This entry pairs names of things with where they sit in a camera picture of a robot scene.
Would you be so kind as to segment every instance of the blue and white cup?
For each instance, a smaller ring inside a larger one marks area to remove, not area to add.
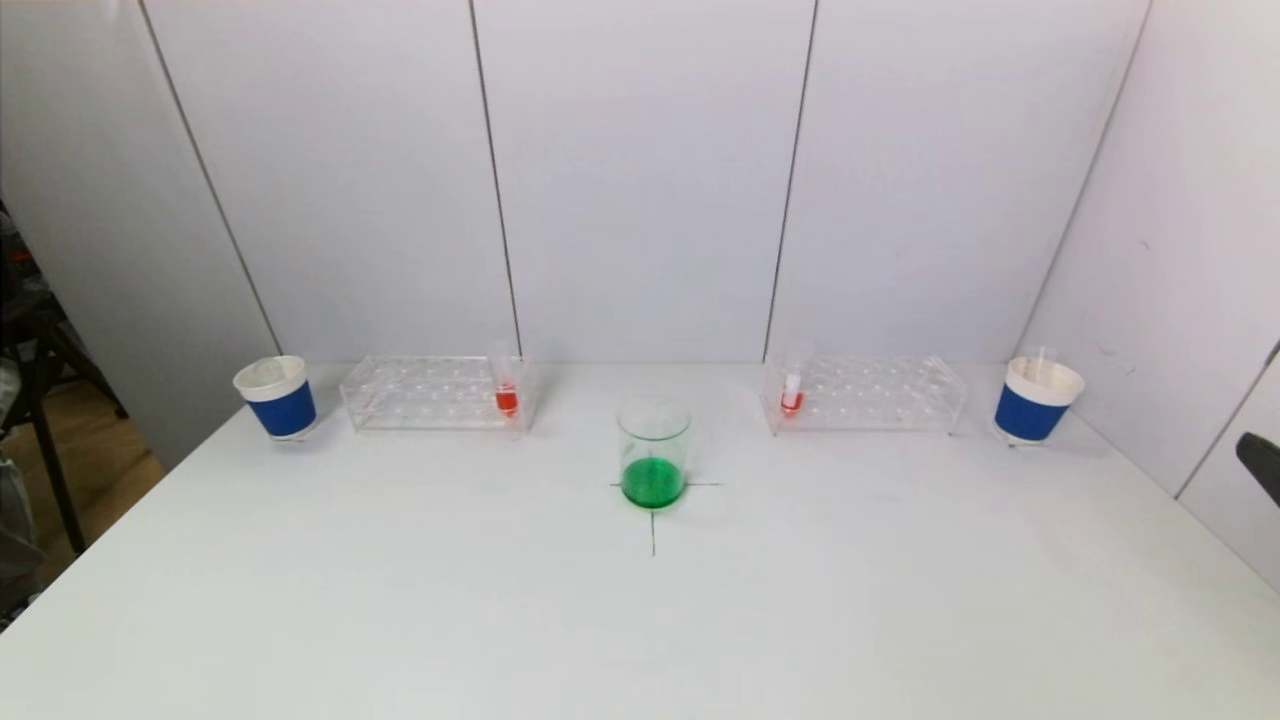
[[[996,428],[1010,443],[1037,445],[1053,432],[1083,391],[1084,378],[1066,365],[1041,357],[1014,357],[996,407]]]
[[[232,380],[273,439],[293,439],[316,421],[307,363],[296,355],[266,357]]]

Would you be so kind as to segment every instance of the white wall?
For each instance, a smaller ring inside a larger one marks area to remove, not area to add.
[[[467,3],[147,3],[288,352],[515,347]]]
[[[526,352],[759,360],[813,0],[475,10]]]
[[[771,348],[1007,359],[1146,6],[820,3]]]
[[[1160,0],[1030,343],[1169,492],[1280,337],[1280,4]]]
[[[1280,363],[1258,380],[1178,501],[1280,589],[1280,506],[1235,455],[1244,433],[1280,445]]]
[[[136,4],[0,4],[0,192],[172,468],[275,345]]]

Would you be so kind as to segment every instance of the glass beaker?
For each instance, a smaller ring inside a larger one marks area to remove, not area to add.
[[[657,510],[685,491],[689,409],[666,397],[632,397],[618,410],[622,443],[622,495]]]

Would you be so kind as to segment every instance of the test tube with red liquid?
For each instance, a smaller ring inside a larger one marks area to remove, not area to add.
[[[489,372],[493,374],[493,397],[498,411],[507,418],[515,418],[520,411],[520,395],[516,391],[516,368],[513,357],[506,347],[494,347],[489,352]]]
[[[782,360],[782,398],[778,406],[783,418],[795,418],[804,407],[804,372],[815,347],[804,342],[792,347]]]

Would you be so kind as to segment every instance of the green liquid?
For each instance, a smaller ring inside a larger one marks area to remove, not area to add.
[[[666,507],[676,502],[684,489],[680,468],[662,457],[636,460],[622,471],[622,495],[640,507]]]

